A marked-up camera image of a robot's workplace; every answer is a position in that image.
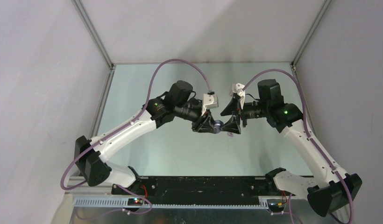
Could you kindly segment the purple earbud charging case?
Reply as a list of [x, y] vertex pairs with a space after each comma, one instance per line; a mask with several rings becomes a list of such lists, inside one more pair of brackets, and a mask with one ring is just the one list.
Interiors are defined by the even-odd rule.
[[224, 123], [221, 120], [215, 120], [213, 127], [214, 127], [214, 133], [220, 133], [222, 131]]

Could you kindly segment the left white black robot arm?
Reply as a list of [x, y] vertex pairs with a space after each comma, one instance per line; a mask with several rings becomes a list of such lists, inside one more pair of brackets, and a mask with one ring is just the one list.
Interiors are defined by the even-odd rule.
[[192, 93], [191, 84], [177, 81], [169, 91], [150, 99], [136, 115], [111, 131], [91, 139], [85, 136], [76, 139], [75, 164], [84, 182], [90, 187], [104, 182], [119, 184], [129, 194], [136, 194], [141, 188], [136, 171], [109, 163], [116, 152], [175, 117], [190, 121], [193, 132], [216, 133], [210, 110], [219, 106], [217, 95], [212, 91], [196, 99], [190, 96]]

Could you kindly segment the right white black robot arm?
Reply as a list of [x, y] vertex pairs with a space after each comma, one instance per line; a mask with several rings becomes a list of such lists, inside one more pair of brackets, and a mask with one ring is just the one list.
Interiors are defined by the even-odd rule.
[[292, 193], [308, 201], [311, 208], [325, 217], [354, 200], [362, 179], [358, 174], [349, 174], [316, 139], [303, 113], [295, 104], [284, 102], [279, 83], [274, 79], [258, 82], [260, 98], [246, 103], [245, 85], [233, 84], [230, 103], [221, 112], [231, 119], [223, 126], [225, 132], [240, 134], [247, 120], [266, 118], [296, 148], [312, 173], [311, 178], [276, 168], [265, 175], [265, 189], [271, 195], [281, 191]]

